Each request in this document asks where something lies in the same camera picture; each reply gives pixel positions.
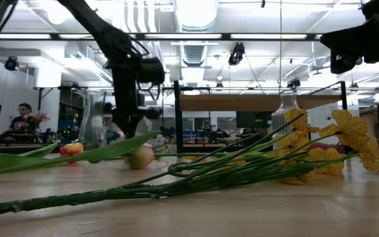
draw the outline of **clear vase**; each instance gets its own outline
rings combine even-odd
[[[297,103],[296,103],[296,93],[291,90],[287,90],[280,94],[280,107],[277,109],[276,112],[271,114],[271,118],[272,118],[271,126],[273,130],[276,130],[277,128],[283,126],[286,123],[284,114],[291,109],[299,109],[299,107],[297,106]],[[273,135],[273,138],[284,136],[290,133],[291,130],[292,130],[291,126],[287,126],[283,130]]]
[[[103,147],[106,142],[105,98],[106,92],[96,90],[81,91],[84,97],[84,115],[78,134],[78,141],[84,150]]]

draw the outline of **wooden table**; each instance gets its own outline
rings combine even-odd
[[[307,186],[273,182],[10,213],[0,216],[0,236],[379,236],[379,172],[364,171],[358,161],[346,165],[344,176],[320,176]],[[163,162],[140,171],[110,162],[6,174],[0,201],[112,188],[165,169]]]

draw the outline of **person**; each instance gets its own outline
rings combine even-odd
[[[17,132],[28,128],[30,129],[29,121],[32,118],[30,116],[32,107],[27,103],[21,103],[18,105],[18,112],[20,113],[20,116],[15,117],[13,121],[11,121],[9,132]]]

